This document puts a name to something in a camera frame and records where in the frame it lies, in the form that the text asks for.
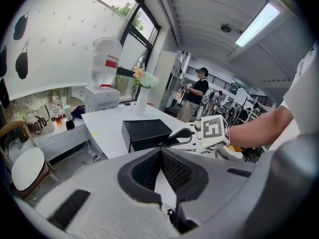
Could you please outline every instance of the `fluorescent light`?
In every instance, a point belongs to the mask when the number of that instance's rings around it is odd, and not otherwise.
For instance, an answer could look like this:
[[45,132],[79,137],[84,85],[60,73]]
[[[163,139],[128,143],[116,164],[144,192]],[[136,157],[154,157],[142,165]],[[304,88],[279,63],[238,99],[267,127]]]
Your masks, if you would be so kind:
[[243,47],[277,17],[279,13],[280,12],[276,8],[268,3],[235,43],[240,47]]

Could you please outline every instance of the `flower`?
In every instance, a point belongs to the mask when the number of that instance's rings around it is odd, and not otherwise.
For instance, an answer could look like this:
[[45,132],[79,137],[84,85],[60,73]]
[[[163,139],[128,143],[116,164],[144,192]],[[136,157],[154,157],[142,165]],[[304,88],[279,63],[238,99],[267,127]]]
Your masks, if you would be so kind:
[[133,75],[135,78],[141,78],[144,76],[144,70],[142,68],[138,68]]
[[147,89],[156,86],[158,83],[159,83],[158,78],[156,78],[154,75],[148,72],[145,72],[144,77],[140,78],[141,87],[144,87]]

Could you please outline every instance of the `ceiling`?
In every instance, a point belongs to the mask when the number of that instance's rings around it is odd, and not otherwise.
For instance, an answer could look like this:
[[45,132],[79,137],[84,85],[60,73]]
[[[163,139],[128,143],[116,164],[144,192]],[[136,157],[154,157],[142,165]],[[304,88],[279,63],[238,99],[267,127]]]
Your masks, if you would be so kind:
[[[200,45],[218,59],[226,59],[235,41],[263,8],[265,0],[170,0],[182,44]],[[222,24],[233,30],[222,32]]]
[[[270,3],[281,13],[244,47],[235,41],[266,0],[165,0],[163,4],[182,50],[231,71],[280,102],[314,39],[301,20],[277,1]],[[222,24],[232,31],[221,31]]]

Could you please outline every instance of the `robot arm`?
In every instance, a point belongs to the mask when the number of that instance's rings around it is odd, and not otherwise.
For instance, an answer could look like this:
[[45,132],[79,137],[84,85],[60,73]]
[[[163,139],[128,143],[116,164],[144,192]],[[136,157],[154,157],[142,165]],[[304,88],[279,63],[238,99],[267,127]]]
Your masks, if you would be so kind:
[[222,115],[203,117],[201,121],[185,123],[168,137],[169,140],[177,138],[188,140],[171,148],[197,151],[200,155],[212,152],[229,144],[228,124]]

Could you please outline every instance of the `tote bag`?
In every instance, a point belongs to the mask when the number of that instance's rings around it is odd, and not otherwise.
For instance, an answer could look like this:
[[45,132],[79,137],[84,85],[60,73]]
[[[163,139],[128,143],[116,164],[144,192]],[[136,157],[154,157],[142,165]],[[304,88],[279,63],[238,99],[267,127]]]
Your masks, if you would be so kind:
[[36,111],[28,113],[25,118],[26,124],[33,137],[37,137],[54,130],[54,125],[46,104],[42,105]]

